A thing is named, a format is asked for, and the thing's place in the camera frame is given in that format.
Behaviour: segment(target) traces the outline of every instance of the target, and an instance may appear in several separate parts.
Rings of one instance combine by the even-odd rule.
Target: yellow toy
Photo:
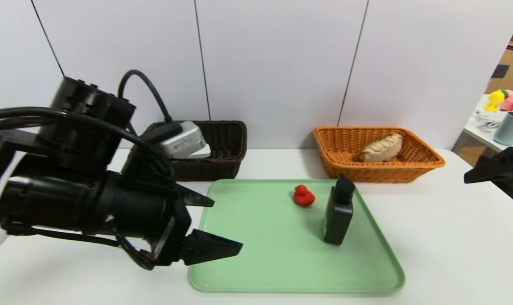
[[[501,91],[494,91],[488,97],[488,104],[484,106],[484,110],[489,112],[496,112],[499,110],[499,104],[505,100],[505,94]]]

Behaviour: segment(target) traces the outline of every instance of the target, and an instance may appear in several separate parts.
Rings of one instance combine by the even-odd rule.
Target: pink toy
[[[505,111],[510,111],[513,110],[511,109],[513,104],[513,91],[507,90],[507,93],[508,97],[501,104],[499,104],[499,108]]]

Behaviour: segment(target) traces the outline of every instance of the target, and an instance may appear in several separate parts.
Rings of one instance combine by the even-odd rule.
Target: bread
[[[402,145],[402,137],[393,133],[364,147],[360,153],[360,159],[362,162],[388,161],[400,153]]]

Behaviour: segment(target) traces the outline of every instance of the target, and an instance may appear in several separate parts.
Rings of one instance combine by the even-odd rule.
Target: orange wicker basket
[[[387,162],[361,162],[359,154],[366,145],[391,133],[403,136],[403,146],[395,158]],[[330,178],[338,178],[342,173],[353,181],[402,183],[444,166],[439,154],[403,128],[317,127],[313,135]]]

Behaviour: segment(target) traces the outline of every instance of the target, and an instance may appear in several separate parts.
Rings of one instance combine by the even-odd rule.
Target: white wall
[[[196,0],[213,120],[251,148],[309,147],[336,125],[366,0]]]
[[[0,0],[0,108],[48,106],[61,80],[31,2]]]
[[[340,125],[450,149],[513,33],[513,0],[370,0]]]
[[[204,72],[192,0],[34,0],[65,75],[117,94],[138,69],[174,119],[208,120]],[[124,97],[141,133],[163,116],[146,85],[131,77]]]

